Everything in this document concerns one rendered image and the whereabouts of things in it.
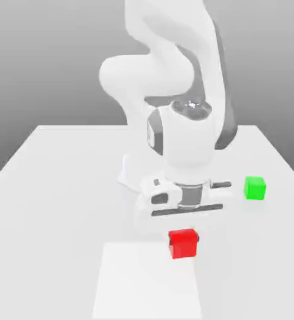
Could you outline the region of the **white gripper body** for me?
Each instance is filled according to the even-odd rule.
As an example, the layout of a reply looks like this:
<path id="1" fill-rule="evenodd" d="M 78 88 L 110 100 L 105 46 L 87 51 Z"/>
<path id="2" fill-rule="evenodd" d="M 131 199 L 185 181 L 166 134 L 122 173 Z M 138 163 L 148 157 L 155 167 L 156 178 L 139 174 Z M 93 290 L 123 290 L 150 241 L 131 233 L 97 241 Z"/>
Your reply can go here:
<path id="1" fill-rule="evenodd" d="M 178 198 L 168 194 L 139 195 L 134 204 L 134 225 L 143 234 L 166 234 L 171 230 L 196 228 L 201 218 L 226 209 L 227 194 L 205 196 L 197 208 L 178 207 Z"/>

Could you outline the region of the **small red cube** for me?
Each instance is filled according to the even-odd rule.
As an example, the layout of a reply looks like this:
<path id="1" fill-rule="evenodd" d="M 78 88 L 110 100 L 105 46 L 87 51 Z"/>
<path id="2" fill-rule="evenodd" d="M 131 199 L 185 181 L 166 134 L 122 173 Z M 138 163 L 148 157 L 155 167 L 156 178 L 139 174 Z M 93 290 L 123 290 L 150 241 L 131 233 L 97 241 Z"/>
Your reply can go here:
<path id="1" fill-rule="evenodd" d="M 173 259 L 193 258 L 197 253 L 199 235 L 194 229 L 168 232 L 169 249 Z"/>

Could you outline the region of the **small green cube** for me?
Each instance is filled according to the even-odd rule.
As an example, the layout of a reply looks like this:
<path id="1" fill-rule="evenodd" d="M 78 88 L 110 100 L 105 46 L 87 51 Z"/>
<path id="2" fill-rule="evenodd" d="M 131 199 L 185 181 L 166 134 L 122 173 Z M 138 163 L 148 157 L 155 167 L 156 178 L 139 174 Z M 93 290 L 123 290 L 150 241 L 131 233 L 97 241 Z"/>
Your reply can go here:
<path id="1" fill-rule="evenodd" d="M 264 200 L 266 183 L 262 177 L 247 176 L 244 184 L 244 195 L 246 199 Z"/>

